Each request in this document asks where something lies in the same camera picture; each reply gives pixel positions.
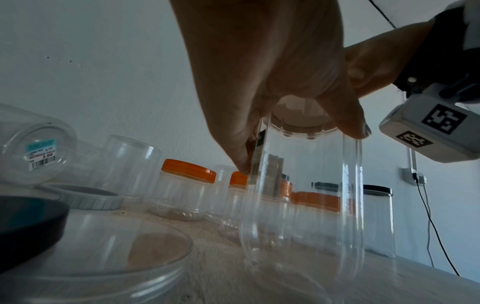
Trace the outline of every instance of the table surface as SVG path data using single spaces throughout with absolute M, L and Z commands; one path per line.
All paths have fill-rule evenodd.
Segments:
M 149 213 L 144 204 L 128 205 L 113 214 L 175 227 L 193 240 L 193 277 L 205 303 L 293 303 L 258 286 L 245 272 L 239 244 L 225 239 L 207 221 L 184 222 Z M 365 254 L 364 267 L 345 304 L 480 303 L 480 284 L 403 258 Z

